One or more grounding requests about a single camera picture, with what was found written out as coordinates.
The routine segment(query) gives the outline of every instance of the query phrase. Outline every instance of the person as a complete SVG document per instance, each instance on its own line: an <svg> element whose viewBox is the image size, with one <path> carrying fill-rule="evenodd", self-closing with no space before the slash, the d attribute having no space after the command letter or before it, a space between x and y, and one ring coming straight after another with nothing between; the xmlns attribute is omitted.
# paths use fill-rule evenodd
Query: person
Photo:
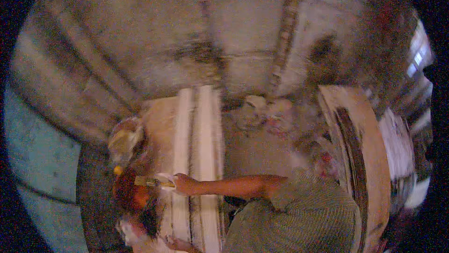
<svg viewBox="0 0 449 253"><path fill-rule="evenodd" d="M177 192L251 199L229 227L224 252L357 252L360 212L338 183L298 168L290 178L248 175L196 181L176 174ZM167 247L189 253L194 245L166 237Z"/></svg>

